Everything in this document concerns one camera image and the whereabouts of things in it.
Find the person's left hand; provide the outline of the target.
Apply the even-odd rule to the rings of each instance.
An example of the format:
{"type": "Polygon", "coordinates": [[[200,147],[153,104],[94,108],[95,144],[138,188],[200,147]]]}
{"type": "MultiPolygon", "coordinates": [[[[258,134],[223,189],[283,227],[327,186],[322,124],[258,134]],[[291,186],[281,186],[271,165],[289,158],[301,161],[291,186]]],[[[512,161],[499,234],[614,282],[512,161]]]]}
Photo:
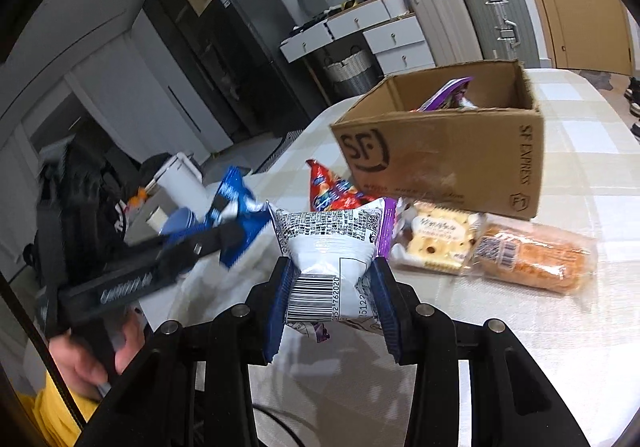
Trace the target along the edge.
{"type": "MultiPolygon", "coordinates": [[[[115,353],[114,360],[118,373],[127,368],[145,343],[139,317],[135,309],[129,309],[122,324],[124,345],[115,353]]],[[[101,398],[99,388],[107,383],[107,373],[89,349],[72,339],[69,333],[65,333],[52,337],[49,341],[49,352],[71,391],[92,401],[101,398]]]]}

